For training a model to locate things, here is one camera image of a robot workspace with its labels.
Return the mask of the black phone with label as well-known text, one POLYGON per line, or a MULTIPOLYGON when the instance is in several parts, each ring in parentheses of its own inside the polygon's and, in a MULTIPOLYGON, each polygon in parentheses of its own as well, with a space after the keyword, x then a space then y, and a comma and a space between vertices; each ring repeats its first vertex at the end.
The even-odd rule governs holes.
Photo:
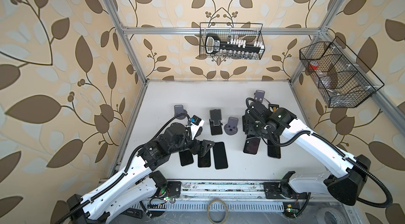
POLYGON ((198 168, 209 168, 211 166, 211 152, 207 152, 203 157, 198 157, 198 168))

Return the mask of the tall black phone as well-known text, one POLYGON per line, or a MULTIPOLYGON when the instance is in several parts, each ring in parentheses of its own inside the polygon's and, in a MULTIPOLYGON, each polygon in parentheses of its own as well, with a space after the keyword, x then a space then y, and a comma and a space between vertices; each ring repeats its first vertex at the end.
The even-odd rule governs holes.
POLYGON ((243 153, 256 155, 261 138, 248 135, 245 141, 243 153))

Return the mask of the purple edged black phone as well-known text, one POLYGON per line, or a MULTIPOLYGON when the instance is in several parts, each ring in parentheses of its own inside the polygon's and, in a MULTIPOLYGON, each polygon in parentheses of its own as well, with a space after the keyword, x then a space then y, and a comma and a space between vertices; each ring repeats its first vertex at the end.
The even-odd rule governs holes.
POLYGON ((267 142, 267 156, 275 159, 281 158, 281 148, 275 146, 270 141, 267 142))

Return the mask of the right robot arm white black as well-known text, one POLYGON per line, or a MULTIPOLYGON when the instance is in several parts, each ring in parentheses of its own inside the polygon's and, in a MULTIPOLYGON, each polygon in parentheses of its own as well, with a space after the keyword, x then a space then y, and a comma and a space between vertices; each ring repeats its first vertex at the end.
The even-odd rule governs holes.
POLYGON ((298 174, 289 171, 279 182, 275 193, 291 198, 299 193, 328 194, 342 204, 353 206, 360 202, 371 207, 388 208, 393 197, 385 184, 369 169, 371 161, 364 155, 354 156, 311 130, 294 113, 285 108, 264 106, 254 98, 245 100, 243 131, 264 139, 270 147, 284 148, 297 144, 322 163, 327 172, 298 174), (360 197, 367 180, 371 179, 383 191, 386 199, 374 203, 360 197))

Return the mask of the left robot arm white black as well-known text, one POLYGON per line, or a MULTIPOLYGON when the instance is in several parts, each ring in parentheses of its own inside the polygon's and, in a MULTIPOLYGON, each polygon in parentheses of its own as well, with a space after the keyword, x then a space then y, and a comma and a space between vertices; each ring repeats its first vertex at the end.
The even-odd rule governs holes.
POLYGON ((68 199, 69 212, 57 220, 69 219, 73 224, 108 224, 132 205, 155 196, 167 184, 158 167, 169 161, 173 153, 190 151, 205 156, 213 141, 197 140, 204 121, 194 115, 179 114, 186 123, 167 121, 147 143, 136 147, 127 164, 102 185, 81 196, 68 199))

